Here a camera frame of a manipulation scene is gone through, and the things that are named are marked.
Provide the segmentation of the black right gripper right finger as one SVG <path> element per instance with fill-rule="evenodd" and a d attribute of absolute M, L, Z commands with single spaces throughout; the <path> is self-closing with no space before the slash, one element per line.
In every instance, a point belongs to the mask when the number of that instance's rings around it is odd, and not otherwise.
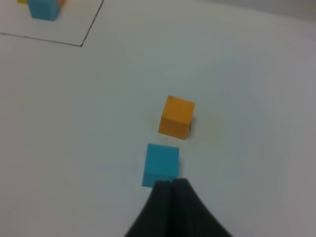
<path fill-rule="evenodd" d="M 172 237 L 230 237 L 209 212 L 187 179 L 172 182 Z"/>

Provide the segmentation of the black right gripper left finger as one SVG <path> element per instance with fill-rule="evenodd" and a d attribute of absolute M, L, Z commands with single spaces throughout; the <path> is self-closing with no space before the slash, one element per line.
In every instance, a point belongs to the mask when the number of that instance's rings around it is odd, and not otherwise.
<path fill-rule="evenodd" d="M 157 181 L 127 237 L 166 237 L 169 232 L 171 182 Z"/>

